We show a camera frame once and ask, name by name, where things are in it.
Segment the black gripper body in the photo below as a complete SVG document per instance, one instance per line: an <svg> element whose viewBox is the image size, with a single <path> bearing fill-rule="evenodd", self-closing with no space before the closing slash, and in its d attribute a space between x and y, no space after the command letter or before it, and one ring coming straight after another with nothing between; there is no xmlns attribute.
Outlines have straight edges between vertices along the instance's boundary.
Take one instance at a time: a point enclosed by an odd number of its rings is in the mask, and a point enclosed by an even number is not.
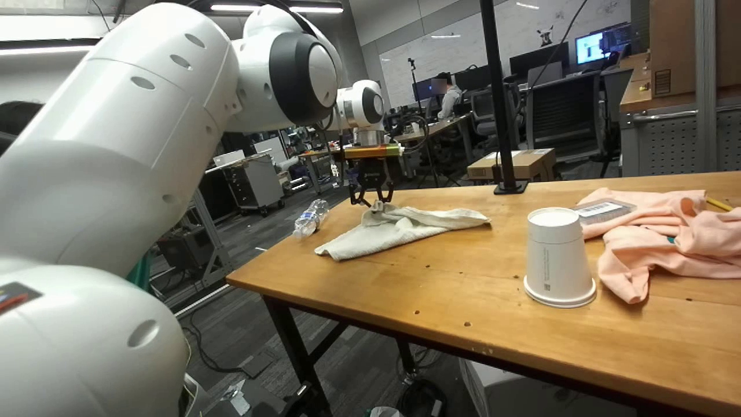
<svg viewBox="0 0 741 417"><path fill-rule="evenodd" d="M347 190L351 205L365 205L373 190L380 203L393 199L393 178L384 160L351 160L347 168Z"/></svg>

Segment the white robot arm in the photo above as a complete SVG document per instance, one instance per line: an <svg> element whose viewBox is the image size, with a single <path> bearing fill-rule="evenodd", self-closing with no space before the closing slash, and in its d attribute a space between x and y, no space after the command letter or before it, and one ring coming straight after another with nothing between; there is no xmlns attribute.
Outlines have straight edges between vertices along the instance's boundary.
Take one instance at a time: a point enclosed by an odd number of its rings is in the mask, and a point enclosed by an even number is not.
<svg viewBox="0 0 741 417"><path fill-rule="evenodd" d="M190 344L129 284L190 210L219 139L320 125L344 66L306 16L240 38L153 3L103 36L0 157L0 417L186 417Z"/></svg>

